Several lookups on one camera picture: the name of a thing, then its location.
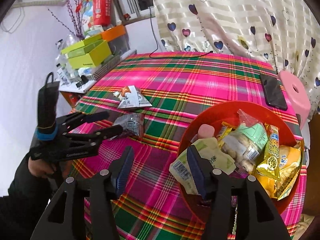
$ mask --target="black sleeve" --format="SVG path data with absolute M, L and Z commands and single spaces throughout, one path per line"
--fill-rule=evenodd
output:
M 17 168 L 9 195 L 0 197 L 2 239 L 29 240 L 51 196 L 49 181 L 29 172 L 28 159 Z

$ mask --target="striped fabric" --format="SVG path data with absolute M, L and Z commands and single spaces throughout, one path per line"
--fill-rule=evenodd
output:
M 85 113 L 110 112 L 109 120 L 84 124 L 76 129 L 79 133 L 88 133 L 111 125 L 126 113 L 117 109 L 119 101 L 112 95 L 126 85 L 140 88 L 153 106 L 137 110 L 145 114 L 142 139 L 104 141 L 98 156 L 74 161 L 71 172 L 76 178 L 91 177 L 119 158 L 126 145 L 133 147 L 135 160 L 125 194 L 113 203 L 118 231 L 125 239 L 200 239 L 204 224 L 184 203 L 178 184 L 168 169 L 176 158 L 186 127 L 208 107 L 228 100 L 263 105 L 287 123 L 297 140 L 302 139 L 285 91 L 287 111 L 266 106 L 259 74 L 276 77 L 269 64 L 222 54 L 186 58 L 194 55 L 198 54 L 154 54 L 154 57 L 174 57 L 171 59 L 151 59 L 148 54 L 131 56 L 97 82 L 76 107 Z M 306 177 L 303 165 L 295 197 L 282 214 L 291 236 L 302 211 Z M 85 205 L 86 219 L 90 222 L 89 202 Z

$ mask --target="green box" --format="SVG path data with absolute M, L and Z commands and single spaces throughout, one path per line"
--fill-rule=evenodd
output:
M 73 57 L 83 56 L 83 55 L 89 53 L 91 50 L 93 50 L 98 45 L 100 45 L 102 42 L 103 42 L 103 40 L 98 40 L 98 41 L 96 41 L 94 43 L 91 43 L 91 44 L 85 46 L 85 47 L 70 51 L 69 53 L 66 54 L 66 58 L 73 58 Z
M 109 48 L 108 42 L 103 41 L 89 53 L 83 56 L 69 58 L 68 61 L 74 69 L 78 69 L 81 67 L 97 67 L 109 55 L 111 55 L 111 50 Z
M 87 45 L 89 45 L 91 43 L 94 43 L 94 42 L 98 41 L 98 40 L 102 40 L 101 34 L 97 34 L 95 36 L 92 36 L 92 37 L 89 37 L 87 39 L 84 39 L 83 41 L 79 41 L 79 42 L 77 42 L 77 43 L 75 43 L 75 44 L 73 44 L 73 45 L 71 45 L 69 47 L 66 47 L 65 49 L 63 49 L 61 51 L 61 54 L 66 54 L 66 53 L 68 53 L 70 51 L 73 51 L 75 49 L 79 49 L 79 48 L 85 47 L 85 46 L 87 46 Z

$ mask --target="barcode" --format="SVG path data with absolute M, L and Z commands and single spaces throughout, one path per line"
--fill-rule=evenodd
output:
M 259 155 L 259 152 L 257 152 L 255 149 L 251 149 L 250 152 L 247 154 L 247 158 L 249 160 L 255 159 Z
M 173 169 L 179 173 L 183 180 L 190 178 L 190 172 L 185 168 L 182 162 L 178 161 L 175 165 L 173 165 Z

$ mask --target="orange box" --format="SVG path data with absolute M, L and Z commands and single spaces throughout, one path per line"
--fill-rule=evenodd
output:
M 124 35 L 125 32 L 125 28 L 123 25 L 118 25 L 116 27 L 113 27 L 109 30 L 106 30 L 104 32 L 101 33 L 102 39 L 105 41 L 112 41 L 115 38 Z

